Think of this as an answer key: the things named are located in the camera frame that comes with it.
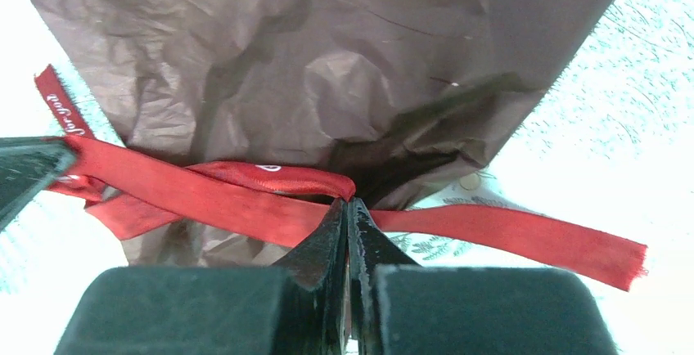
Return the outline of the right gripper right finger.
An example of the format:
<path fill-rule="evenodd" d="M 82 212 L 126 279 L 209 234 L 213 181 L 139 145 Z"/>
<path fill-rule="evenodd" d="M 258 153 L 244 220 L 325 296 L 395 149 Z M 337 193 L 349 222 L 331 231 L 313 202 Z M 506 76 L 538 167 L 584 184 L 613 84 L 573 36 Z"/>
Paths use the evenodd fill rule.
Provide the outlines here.
<path fill-rule="evenodd" d="M 346 205 L 351 327 L 362 354 L 614 354 L 594 297 L 556 268 L 423 267 Z"/>

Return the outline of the red ribbon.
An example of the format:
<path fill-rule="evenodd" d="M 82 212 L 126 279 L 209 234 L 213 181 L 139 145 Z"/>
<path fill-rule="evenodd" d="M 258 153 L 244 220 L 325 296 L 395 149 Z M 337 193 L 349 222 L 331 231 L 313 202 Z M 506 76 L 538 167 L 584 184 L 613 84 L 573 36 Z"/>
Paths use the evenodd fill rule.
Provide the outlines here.
<path fill-rule="evenodd" d="M 229 161 L 186 168 L 93 135 L 51 66 L 34 82 L 77 153 L 54 192 L 86 201 L 89 214 L 119 240 L 183 218 L 265 242 L 293 247 L 328 210 L 307 195 L 350 201 L 345 176 L 316 169 Z M 562 267 L 620 290 L 644 272 L 647 247 L 620 236 L 513 209 L 456 204 L 410 211 L 372 211 L 384 231 L 426 233 L 470 241 Z"/>

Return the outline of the brown paper bouquet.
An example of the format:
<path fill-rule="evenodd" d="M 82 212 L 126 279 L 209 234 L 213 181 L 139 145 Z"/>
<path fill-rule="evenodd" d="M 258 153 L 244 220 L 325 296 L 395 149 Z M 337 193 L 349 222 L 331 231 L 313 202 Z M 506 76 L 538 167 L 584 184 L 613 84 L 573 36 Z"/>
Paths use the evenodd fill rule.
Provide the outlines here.
<path fill-rule="evenodd" d="M 378 208 L 487 166 L 613 0 L 30 0 L 126 146 L 343 174 Z"/>

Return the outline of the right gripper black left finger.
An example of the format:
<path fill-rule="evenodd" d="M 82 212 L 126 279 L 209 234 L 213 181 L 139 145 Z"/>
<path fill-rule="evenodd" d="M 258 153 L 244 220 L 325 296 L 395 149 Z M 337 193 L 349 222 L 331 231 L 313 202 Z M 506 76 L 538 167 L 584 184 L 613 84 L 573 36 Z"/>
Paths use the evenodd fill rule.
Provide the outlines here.
<path fill-rule="evenodd" d="M 267 267 L 117 267 L 85 290 L 59 354 L 341 354 L 346 209 Z"/>

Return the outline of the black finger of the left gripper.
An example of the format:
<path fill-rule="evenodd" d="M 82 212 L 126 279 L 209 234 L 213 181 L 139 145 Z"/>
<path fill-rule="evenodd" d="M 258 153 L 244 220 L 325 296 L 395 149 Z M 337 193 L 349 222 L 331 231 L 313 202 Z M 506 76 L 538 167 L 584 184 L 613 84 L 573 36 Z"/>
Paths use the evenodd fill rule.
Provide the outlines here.
<path fill-rule="evenodd" d="M 59 137 L 1 139 L 1 229 L 76 161 Z"/>

